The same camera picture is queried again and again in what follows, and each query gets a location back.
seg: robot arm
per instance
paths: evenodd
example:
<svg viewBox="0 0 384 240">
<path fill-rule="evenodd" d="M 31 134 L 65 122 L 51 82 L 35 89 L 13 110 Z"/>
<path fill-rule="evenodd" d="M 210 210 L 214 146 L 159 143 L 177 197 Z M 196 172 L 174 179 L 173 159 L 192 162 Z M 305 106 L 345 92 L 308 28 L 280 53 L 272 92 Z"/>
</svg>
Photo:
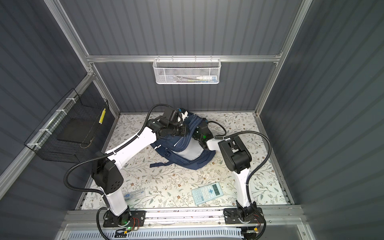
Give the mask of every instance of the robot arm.
<svg viewBox="0 0 384 240">
<path fill-rule="evenodd" d="M 188 128 L 182 123 L 186 116 L 186 113 L 180 114 L 177 110 L 167 108 L 162 116 L 149 120 L 140 135 L 136 133 L 119 146 L 107 151 L 107 155 L 113 153 L 109 157 L 93 162 L 91 176 L 104 193 L 103 200 L 107 208 L 116 216 L 118 225 L 124 225 L 124 222 L 130 218 L 129 207 L 121 190 L 124 180 L 120 169 L 139 151 L 154 143 L 158 138 L 168 134 L 185 136 Z M 131 141 L 130 144 L 120 149 L 129 141 Z"/>
<path fill-rule="evenodd" d="M 147 127 L 144 128 L 140 135 L 135 134 L 116 148 L 106 152 L 106 154 L 114 153 L 113 155 L 94 163 L 92 178 L 100 190 L 103 191 L 103 199 L 107 208 L 117 217 L 116 221 L 119 225 L 124 225 L 125 220 L 130 218 L 129 207 L 125 202 L 121 190 L 124 180 L 119 170 L 139 151 L 149 144 L 154 143 L 158 138 L 168 134 L 185 136 L 188 132 L 186 126 L 182 125 L 182 121 L 185 118 L 186 114 L 182 114 L 181 116 L 176 115 L 175 110 L 171 108 L 167 109 L 161 117 L 149 120 Z M 179 124 L 169 124 L 170 122 L 178 122 Z M 237 190 L 238 214 L 239 216 L 243 216 L 241 219 L 245 221 L 248 215 L 247 211 L 252 212 L 246 192 L 246 179 L 249 175 L 250 162 L 252 159 L 250 153 L 238 136 L 227 139 L 214 139 L 205 121 L 199 126 L 198 134 L 196 132 L 194 132 L 194 138 L 199 140 L 200 145 L 204 149 L 221 152 L 225 164 L 228 169 L 232 171 Z M 123 146 L 136 135 L 138 137 L 134 141 L 120 151 L 115 152 L 116 149 Z"/>
</svg>

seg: calculator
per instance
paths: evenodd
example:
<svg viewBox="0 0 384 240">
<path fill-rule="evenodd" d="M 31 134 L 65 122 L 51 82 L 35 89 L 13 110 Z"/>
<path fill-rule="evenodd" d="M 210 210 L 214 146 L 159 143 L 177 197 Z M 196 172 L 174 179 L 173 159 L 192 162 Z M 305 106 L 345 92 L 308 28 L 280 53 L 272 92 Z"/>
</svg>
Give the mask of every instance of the calculator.
<svg viewBox="0 0 384 240">
<path fill-rule="evenodd" d="M 203 204 L 223 195 L 223 191 L 218 182 L 192 190 L 192 196 L 196 205 Z"/>
</svg>

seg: yellow tag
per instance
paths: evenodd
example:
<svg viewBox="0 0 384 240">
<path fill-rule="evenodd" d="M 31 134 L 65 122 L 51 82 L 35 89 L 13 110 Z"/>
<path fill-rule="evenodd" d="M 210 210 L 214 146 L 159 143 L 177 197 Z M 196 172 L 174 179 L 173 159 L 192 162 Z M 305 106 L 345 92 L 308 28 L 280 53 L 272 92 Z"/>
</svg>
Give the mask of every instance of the yellow tag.
<svg viewBox="0 0 384 240">
<path fill-rule="evenodd" d="M 100 124 L 103 123 L 104 116 L 105 116 L 105 109 L 103 109 L 103 112 L 101 113 L 101 116 L 100 116 L 100 119 L 99 119 L 99 123 L 100 123 Z"/>
</svg>

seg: enclosure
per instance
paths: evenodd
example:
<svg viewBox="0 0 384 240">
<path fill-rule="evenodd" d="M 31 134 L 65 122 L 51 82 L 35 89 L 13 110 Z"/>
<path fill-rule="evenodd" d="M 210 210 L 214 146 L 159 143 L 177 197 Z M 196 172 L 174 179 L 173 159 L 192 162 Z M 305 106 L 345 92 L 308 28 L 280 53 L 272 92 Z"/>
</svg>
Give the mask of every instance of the enclosure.
<svg viewBox="0 0 384 240">
<path fill-rule="evenodd" d="M 382 239 L 384 1 L 0 0 L 0 9 L 2 239 L 102 239 L 103 198 L 66 188 L 63 176 L 135 136 L 158 103 L 228 134 L 268 137 L 271 156 L 249 183 L 264 239 Z M 268 142 L 241 139 L 253 170 Z M 148 145 L 120 170 L 123 194 L 144 192 L 128 206 L 146 211 L 122 239 L 242 238 L 248 225 L 223 214 L 238 189 L 222 154 L 198 170 L 149 166 L 166 161 Z M 70 182 L 98 187 L 91 164 Z M 222 196 L 196 205 L 192 190 L 213 183 Z"/>
</svg>

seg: metal bracket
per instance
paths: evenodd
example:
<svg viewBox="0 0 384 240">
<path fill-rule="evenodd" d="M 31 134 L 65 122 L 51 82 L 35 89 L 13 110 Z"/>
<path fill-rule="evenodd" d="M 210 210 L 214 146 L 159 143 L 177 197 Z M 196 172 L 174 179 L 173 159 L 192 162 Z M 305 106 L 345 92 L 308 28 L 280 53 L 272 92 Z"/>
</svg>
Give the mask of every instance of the metal bracket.
<svg viewBox="0 0 384 240">
<path fill-rule="evenodd" d="M 257 210 L 260 212 L 262 216 L 263 215 L 263 210 L 261 208 L 257 208 Z M 249 222 L 242 222 L 240 219 L 237 217 L 237 208 L 227 208 L 224 209 L 223 211 L 227 211 L 230 213 L 230 216 L 225 216 L 225 224 L 252 224 L 252 225 L 257 225 L 260 222 L 258 222 L 256 219 L 252 219 Z"/>
<path fill-rule="evenodd" d="M 104 217 L 103 227 L 119 227 L 117 224 L 113 222 L 113 218 L 110 215 L 111 215 L 111 212 L 107 211 Z M 139 226 L 139 227 L 144 226 L 144 220 L 146 215 L 145 211 L 131 211 L 131 215 L 132 217 L 137 218 L 139 220 L 138 225 L 136 223 L 135 226 Z M 133 224 L 134 222 L 133 222 L 133 219 L 131 218 L 130 222 L 125 227 L 133 227 Z"/>
</svg>

